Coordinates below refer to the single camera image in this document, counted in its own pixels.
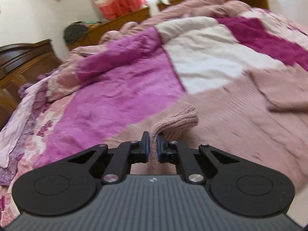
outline silver bolt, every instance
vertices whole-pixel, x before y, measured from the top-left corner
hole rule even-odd
[[[118,179],[119,177],[114,174],[108,174],[104,176],[104,181],[107,181],[107,182],[116,182]]]
[[[201,144],[201,146],[202,146],[202,147],[208,147],[209,145],[210,145],[210,144],[209,144],[209,143],[207,143],[207,142],[206,142],[206,143]]]
[[[192,174],[188,177],[188,179],[192,182],[201,182],[204,180],[204,177],[200,174]]]

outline gray ribbed base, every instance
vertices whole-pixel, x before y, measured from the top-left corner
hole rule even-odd
[[[7,231],[298,231],[285,215],[243,218],[219,207],[202,186],[180,176],[128,175],[104,186],[88,206],[55,218],[22,214]]]

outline comforter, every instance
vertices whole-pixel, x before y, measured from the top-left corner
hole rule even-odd
[[[1,164],[1,225],[19,215],[11,190],[27,171],[103,143],[185,93],[221,87],[243,70],[298,63],[307,71],[306,32],[276,14],[251,9],[235,18],[170,20],[108,46],[74,50],[56,73],[30,87],[33,104],[22,102],[2,132],[4,156],[19,140],[24,145],[18,157]],[[29,124],[16,120],[18,112],[31,115],[33,109],[39,115],[30,134],[12,134],[17,122]]]

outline white fabric patch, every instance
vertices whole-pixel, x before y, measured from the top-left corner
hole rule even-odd
[[[268,33],[297,43],[308,50],[308,37],[298,30],[288,28],[288,20],[274,13],[266,13],[262,9],[248,10],[240,14],[245,18],[259,18]]]
[[[239,44],[226,26],[215,22],[213,18],[196,17],[157,26],[166,40],[164,49],[188,93],[219,88],[246,69],[285,67],[281,61]]]

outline pink knitted sweater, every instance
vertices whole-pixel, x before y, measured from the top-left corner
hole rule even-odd
[[[199,144],[208,142],[278,170],[293,181],[297,190],[307,182],[308,73],[299,65],[286,70],[252,70],[223,88],[185,95],[167,110],[129,125],[105,143],[115,147],[123,141],[139,140],[143,131],[151,129],[155,129],[156,134],[158,122],[165,130],[170,115],[179,112],[181,107],[187,108],[187,103],[198,110],[199,118],[199,124],[183,131],[179,138],[190,147],[198,148]],[[132,173],[175,172],[172,165],[154,161],[155,146],[151,152],[151,161],[147,165],[134,165]]]

